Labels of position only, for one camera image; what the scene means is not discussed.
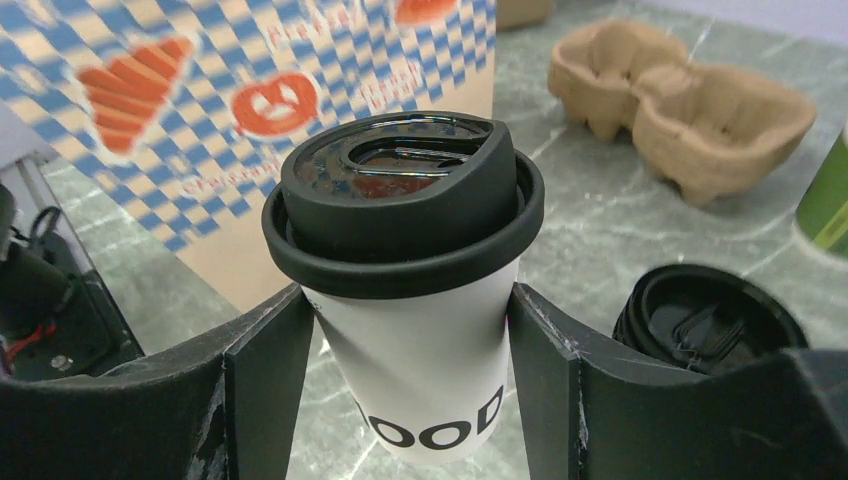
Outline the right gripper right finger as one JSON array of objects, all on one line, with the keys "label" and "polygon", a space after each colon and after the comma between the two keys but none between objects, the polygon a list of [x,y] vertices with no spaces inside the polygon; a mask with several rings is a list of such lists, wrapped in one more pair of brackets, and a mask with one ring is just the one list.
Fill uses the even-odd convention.
[{"label": "right gripper right finger", "polygon": [[843,479],[847,355],[784,350],[705,376],[514,285],[508,327],[534,479]]}]

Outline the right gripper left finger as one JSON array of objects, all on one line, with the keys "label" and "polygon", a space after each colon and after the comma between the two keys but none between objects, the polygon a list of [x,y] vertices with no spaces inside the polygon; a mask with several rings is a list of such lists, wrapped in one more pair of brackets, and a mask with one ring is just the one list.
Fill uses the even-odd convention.
[{"label": "right gripper left finger", "polygon": [[107,373],[1,384],[5,479],[282,479],[313,332],[290,285]]}]

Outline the white paper coffee cup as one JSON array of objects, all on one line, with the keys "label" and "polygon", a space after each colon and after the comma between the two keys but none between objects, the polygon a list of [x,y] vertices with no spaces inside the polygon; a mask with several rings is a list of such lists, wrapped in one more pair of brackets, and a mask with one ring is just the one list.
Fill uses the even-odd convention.
[{"label": "white paper coffee cup", "polygon": [[518,270],[513,260],[467,285],[403,299],[304,291],[363,420],[388,452],[444,464],[490,438],[505,397],[506,310]]}]

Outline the black cup lid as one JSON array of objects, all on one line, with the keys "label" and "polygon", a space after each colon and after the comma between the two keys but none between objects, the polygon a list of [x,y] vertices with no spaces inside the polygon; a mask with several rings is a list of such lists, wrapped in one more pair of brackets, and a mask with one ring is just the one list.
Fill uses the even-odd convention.
[{"label": "black cup lid", "polygon": [[304,289],[402,299],[518,259],[544,203],[543,176],[505,123],[396,112],[329,128],[291,151],[261,228],[277,268]]}]

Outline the blue checkered paper bag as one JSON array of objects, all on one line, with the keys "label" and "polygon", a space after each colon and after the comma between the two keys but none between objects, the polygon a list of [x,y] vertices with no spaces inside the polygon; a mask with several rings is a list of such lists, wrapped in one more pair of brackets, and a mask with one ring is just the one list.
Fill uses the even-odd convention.
[{"label": "blue checkered paper bag", "polygon": [[286,156],[385,112],[493,107],[492,1],[5,1],[5,104],[233,307],[287,285]]}]

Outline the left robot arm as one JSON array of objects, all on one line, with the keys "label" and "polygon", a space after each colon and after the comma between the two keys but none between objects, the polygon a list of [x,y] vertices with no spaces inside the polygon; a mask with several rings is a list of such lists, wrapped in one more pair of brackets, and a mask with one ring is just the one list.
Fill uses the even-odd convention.
[{"label": "left robot arm", "polygon": [[46,381],[101,375],[144,352],[102,278],[84,270],[58,232],[63,212],[42,209],[28,233],[1,190],[1,376]]}]

